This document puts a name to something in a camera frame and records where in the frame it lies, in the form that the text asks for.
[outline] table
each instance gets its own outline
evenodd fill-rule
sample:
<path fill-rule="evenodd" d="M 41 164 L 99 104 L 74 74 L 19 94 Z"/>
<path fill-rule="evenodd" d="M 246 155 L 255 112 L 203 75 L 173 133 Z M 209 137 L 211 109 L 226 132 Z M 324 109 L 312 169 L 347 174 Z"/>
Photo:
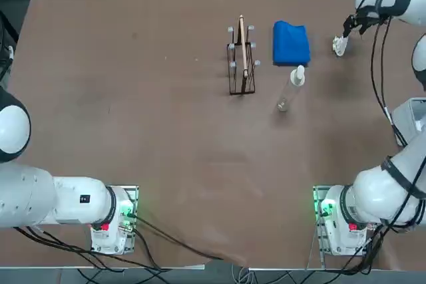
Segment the table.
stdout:
<path fill-rule="evenodd" d="M 190 245 L 240 265 L 303 269 L 315 222 L 312 187 L 352 183 L 397 151 L 369 79 L 373 30 L 362 39 L 354 33 L 343 59 L 331 51 L 352 12 L 353 0 L 31 0 L 9 87 L 33 122 L 19 161 L 54 175 L 137 184 L 138 211 Z M 255 26 L 254 59 L 262 65 L 256 93 L 231 97 L 225 44 L 239 14 Z M 306 26 L 312 52 L 287 114 L 275 109 L 292 69 L 272 65 L 280 19 Z M 422 34 L 392 24 L 391 108 L 423 95 L 410 67 Z M 84 245 L 85 229 L 52 232 Z M 389 234 L 376 268 L 424 269 L 424 236 L 423 228 Z M 1 237 L 2 266 L 85 265 L 13 230 Z M 146 237 L 161 265 L 206 261 Z M 310 265 L 318 268 L 315 245 Z M 140 247 L 128 257 L 146 261 Z M 327 257 L 327 266 L 345 261 Z"/>

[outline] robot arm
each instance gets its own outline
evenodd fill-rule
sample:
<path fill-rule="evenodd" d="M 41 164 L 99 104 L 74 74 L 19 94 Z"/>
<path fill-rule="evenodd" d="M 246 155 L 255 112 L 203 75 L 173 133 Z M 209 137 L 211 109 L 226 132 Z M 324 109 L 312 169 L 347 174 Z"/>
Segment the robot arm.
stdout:
<path fill-rule="evenodd" d="M 344 54 L 352 29 L 385 23 L 391 17 L 416 26 L 426 25 L 426 0 L 355 0 L 356 12 L 343 24 L 343 35 L 333 41 L 338 56 Z M 413 49 L 411 64 L 426 90 L 426 35 Z M 353 255 L 366 241 L 369 224 L 388 223 L 401 209 L 426 157 L 426 130 L 396 156 L 360 172 L 350 186 L 332 186 L 321 203 L 330 252 Z M 426 170 L 420 173 L 413 195 L 395 221 L 396 225 L 426 224 Z"/>
<path fill-rule="evenodd" d="M 119 186 L 86 177 L 52 177 L 11 162 L 29 143 L 23 104 L 0 87 L 0 227 L 90 224 L 92 248 L 106 254 L 133 250 L 136 202 Z"/>
<path fill-rule="evenodd" d="M 333 51 L 343 56 L 348 37 L 354 28 L 359 33 L 373 25 L 383 24 L 390 17 L 405 21 L 410 25 L 426 25 L 426 0 L 355 0 L 355 14 L 350 15 L 343 24 L 343 34 L 333 40 Z M 415 45 L 412 67 L 416 78 L 426 90 L 426 37 L 423 35 Z"/>

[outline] plastic bottle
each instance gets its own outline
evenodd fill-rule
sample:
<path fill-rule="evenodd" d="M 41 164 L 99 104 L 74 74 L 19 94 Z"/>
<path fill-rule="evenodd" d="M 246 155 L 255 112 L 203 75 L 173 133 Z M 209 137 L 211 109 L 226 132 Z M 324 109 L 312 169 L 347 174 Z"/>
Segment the plastic bottle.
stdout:
<path fill-rule="evenodd" d="M 285 112 L 290 107 L 292 100 L 299 92 L 301 87 L 305 83 L 305 68 L 304 66 L 298 66 L 290 74 L 283 91 L 281 92 L 280 99 L 277 103 L 277 108 L 279 111 Z"/>

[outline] blue towel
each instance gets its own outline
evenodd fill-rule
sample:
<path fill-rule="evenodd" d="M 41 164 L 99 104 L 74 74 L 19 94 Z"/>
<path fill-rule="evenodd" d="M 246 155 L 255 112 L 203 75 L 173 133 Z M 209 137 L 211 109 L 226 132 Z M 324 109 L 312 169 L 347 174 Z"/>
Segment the blue towel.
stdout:
<path fill-rule="evenodd" d="M 273 60 L 275 65 L 306 66 L 311 61 L 305 26 L 292 26 L 285 21 L 274 25 Z"/>

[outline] bottle cap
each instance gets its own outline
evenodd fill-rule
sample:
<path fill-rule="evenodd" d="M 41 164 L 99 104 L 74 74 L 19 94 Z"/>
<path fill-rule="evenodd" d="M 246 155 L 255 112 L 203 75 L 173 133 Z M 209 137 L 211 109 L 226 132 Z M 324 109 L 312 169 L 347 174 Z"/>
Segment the bottle cap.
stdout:
<path fill-rule="evenodd" d="M 290 80 L 295 86 L 303 86 L 305 83 L 305 68 L 300 65 L 290 75 Z"/>

